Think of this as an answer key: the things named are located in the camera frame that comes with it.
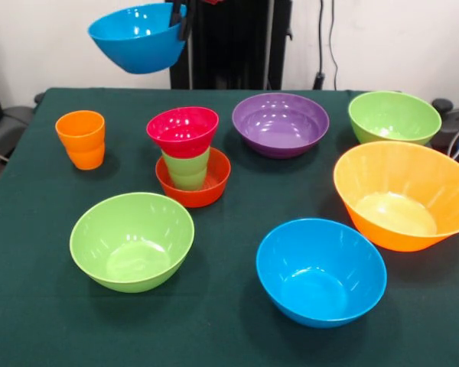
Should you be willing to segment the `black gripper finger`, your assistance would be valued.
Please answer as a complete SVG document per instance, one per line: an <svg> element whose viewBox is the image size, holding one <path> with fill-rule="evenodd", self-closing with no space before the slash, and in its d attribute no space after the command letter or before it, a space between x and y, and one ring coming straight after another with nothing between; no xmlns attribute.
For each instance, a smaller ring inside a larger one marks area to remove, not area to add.
<svg viewBox="0 0 459 367"><path fill-rule="evenodd" d="M186 10L186 5L182 0L173 0L169 26L173 27L177 24L183 26L185 24Z"/></svg>
<svg viewBox="0 0 459 367"><path fill-rule="evenodd" d="M194 22L194 16L196 12L196 1L190 0L187 5L187 14L181 18L181 26L179 30L178 39L180 41L187 41L190 36L192 25Z"/></svg>

